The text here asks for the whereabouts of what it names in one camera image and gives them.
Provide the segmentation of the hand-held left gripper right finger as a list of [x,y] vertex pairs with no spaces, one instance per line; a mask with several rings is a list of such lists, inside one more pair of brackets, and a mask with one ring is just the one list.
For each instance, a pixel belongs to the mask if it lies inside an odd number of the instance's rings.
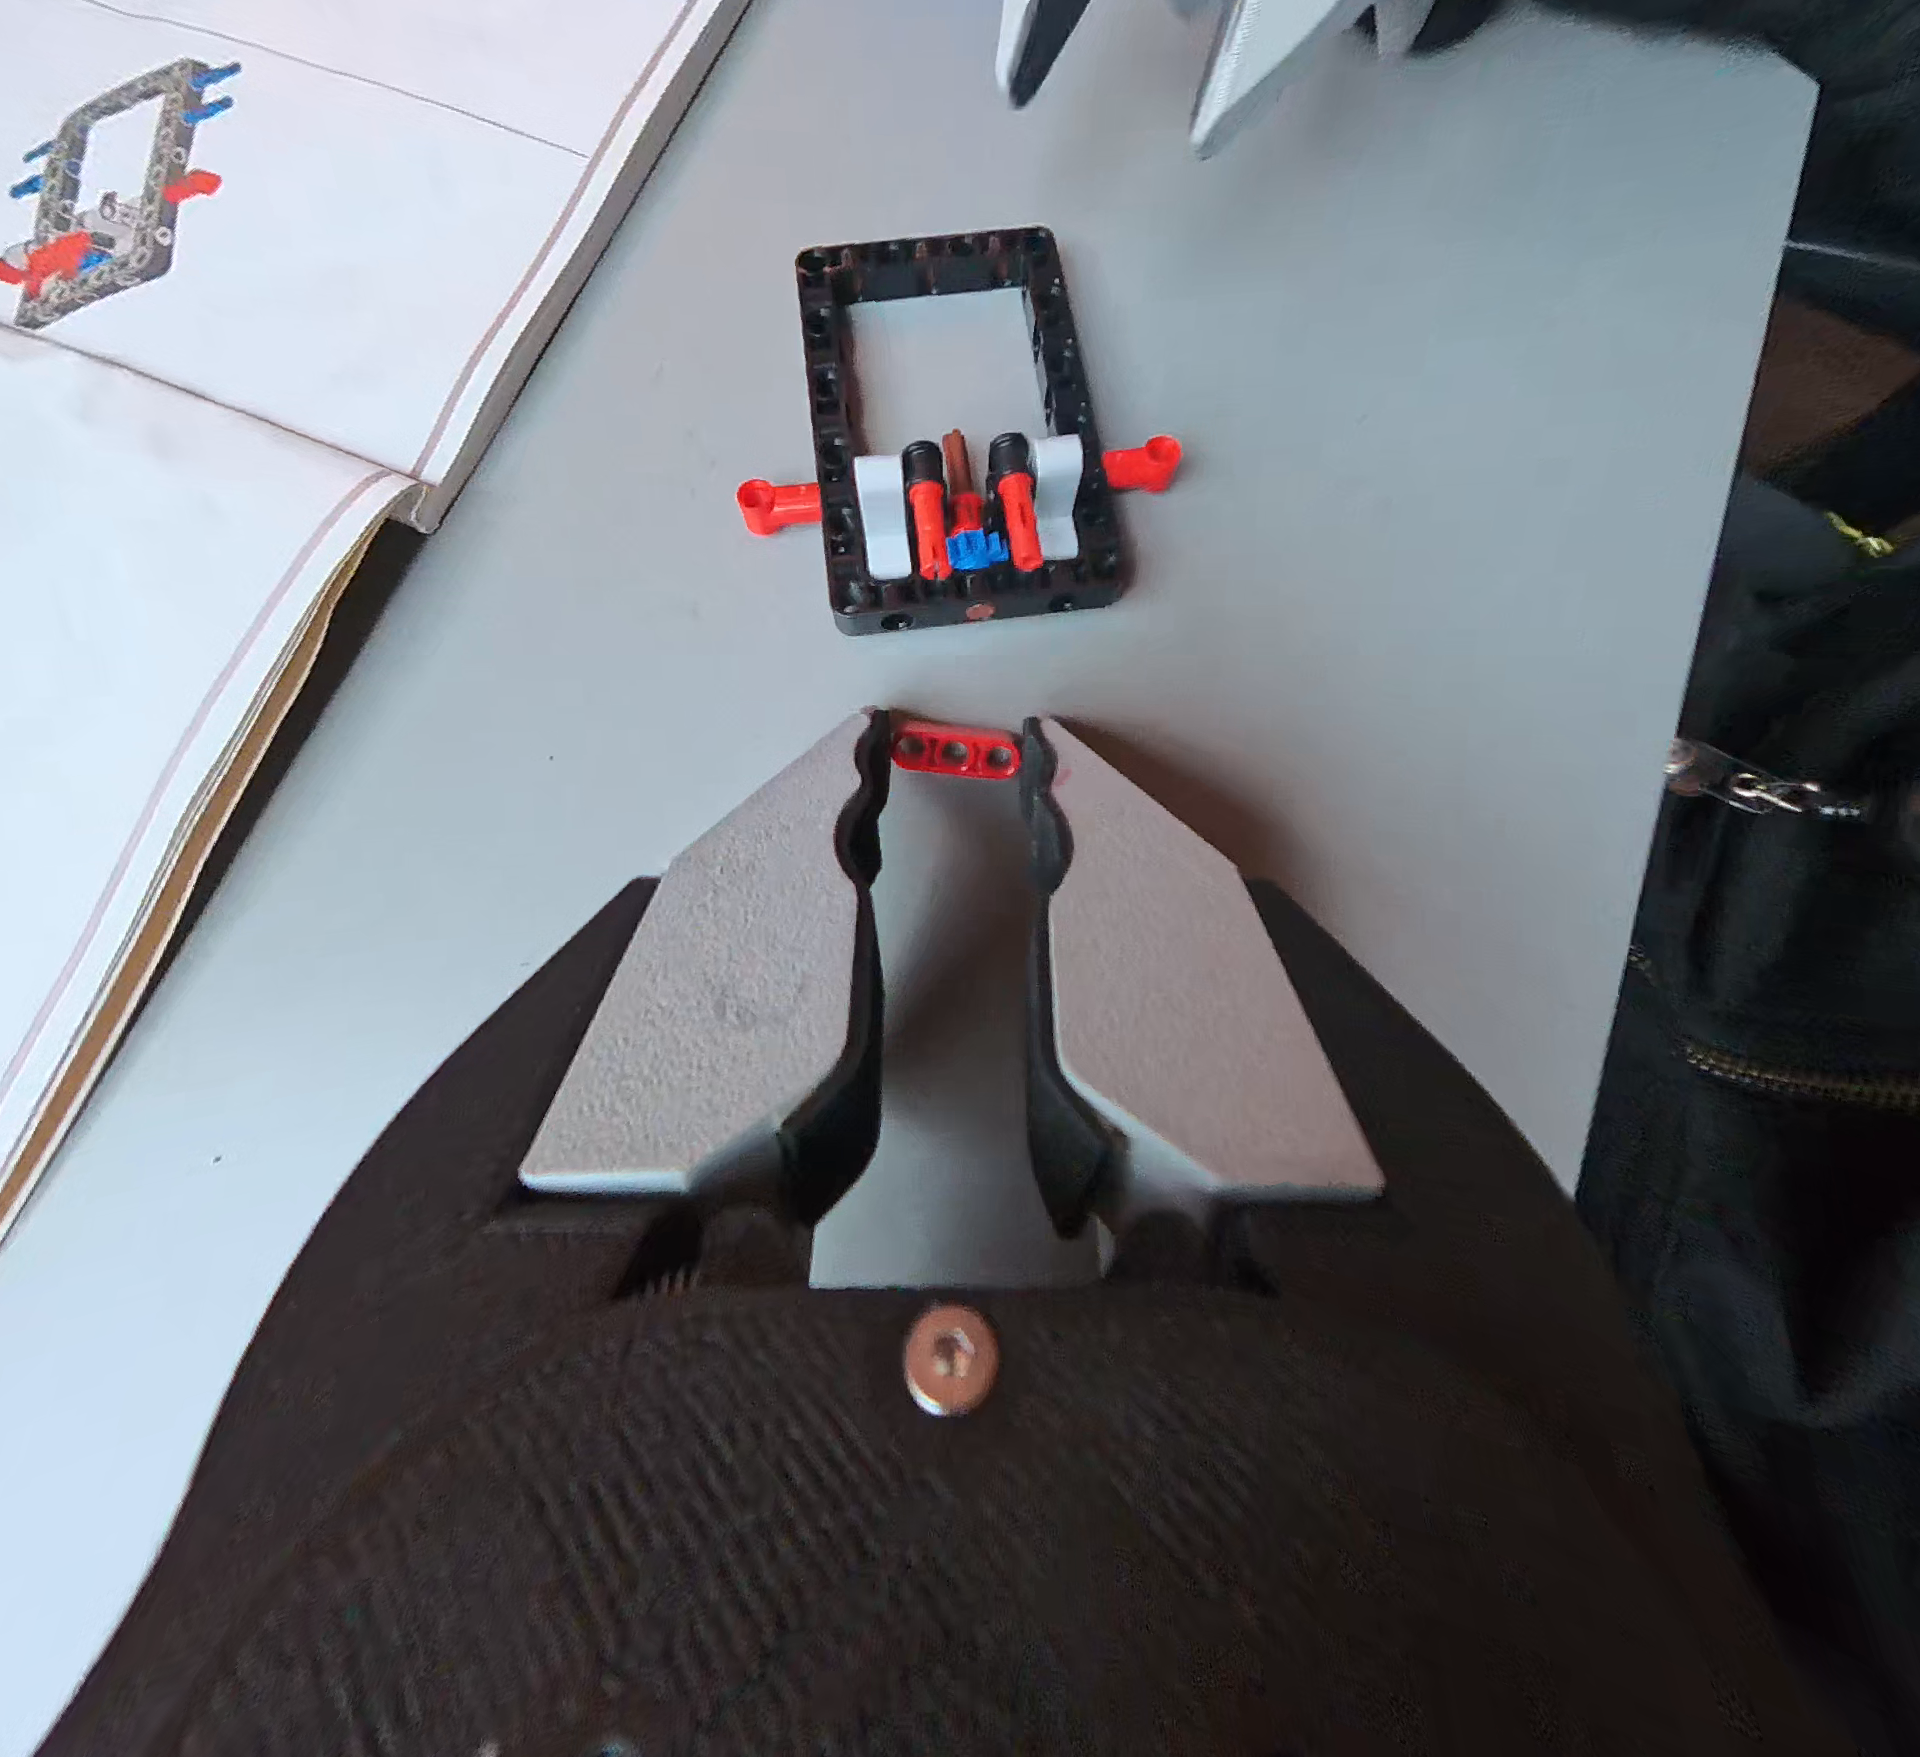
[[1051,717],[1020,732],[1026,1147],[1056,1233],[1374,1202],[1384,1173],[1239,866]]

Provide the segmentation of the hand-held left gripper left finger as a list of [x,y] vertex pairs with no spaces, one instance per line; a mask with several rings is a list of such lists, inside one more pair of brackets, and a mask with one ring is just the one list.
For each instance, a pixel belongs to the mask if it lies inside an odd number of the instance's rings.
[[522,1189],[818,1225],[861,1178],[881,1128],[891,738],[883,711],[851,714],[668,864]]

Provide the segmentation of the thin red three-hole lego beam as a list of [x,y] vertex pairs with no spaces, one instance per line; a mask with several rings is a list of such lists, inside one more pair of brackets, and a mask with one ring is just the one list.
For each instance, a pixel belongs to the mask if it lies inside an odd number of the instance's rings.
[[1008,784],[1020,776],[1020,738],[929,719],[893,726],[891,762],[900,772],[977,784]]

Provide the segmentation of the black lego frame assembly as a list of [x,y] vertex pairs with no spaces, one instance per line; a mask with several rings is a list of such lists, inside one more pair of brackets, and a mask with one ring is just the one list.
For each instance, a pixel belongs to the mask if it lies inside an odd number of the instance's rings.
[[[816,478],[746,480],[737,507],[773,540],[823,537],[830,612],[846,636],[1105,610],[1131,574],[1117,496],[1164,494],[1186,453],[1170,434],[1110,449],[1096,427],[1062,247],[1042,226],[825,244],[794,259]],[[975,458],[963,430],[867,447],[854,364],[858,311],[1020,300],[1042,429]]]

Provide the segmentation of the lego instruction booklet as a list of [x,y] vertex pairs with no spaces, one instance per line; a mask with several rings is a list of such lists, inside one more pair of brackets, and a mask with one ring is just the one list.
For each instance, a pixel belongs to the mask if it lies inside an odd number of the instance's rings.
[[2,1229],[750,0],[2,0]]

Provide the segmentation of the person's black jacket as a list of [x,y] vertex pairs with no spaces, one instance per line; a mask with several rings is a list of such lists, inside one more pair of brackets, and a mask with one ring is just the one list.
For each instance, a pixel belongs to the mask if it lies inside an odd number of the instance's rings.
[[1575,1204],[1790,1652],[1916,1753],[1916,346],[1780,314]]

